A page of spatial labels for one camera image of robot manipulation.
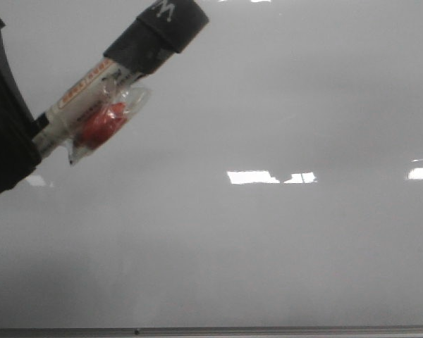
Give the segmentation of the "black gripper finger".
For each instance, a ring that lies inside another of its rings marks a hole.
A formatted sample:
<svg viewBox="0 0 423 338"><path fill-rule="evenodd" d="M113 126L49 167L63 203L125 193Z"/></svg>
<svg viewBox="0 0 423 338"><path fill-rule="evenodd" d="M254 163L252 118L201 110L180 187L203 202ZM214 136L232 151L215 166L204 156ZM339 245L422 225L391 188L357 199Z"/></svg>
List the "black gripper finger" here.
<svg viewBox="0 0 423 338"><path fill-rule="evenodd" d="M103 56L130 72L152 74L173 54L181 53L208 23L195 1L155 1Z"/></svg>
<svg viewBox="0 0 423 338"><path fill-rule="evenodd" d="M0 194L14 188L41 163L32 138L35 120L23 99L8 63L0 18Z"/></svg>

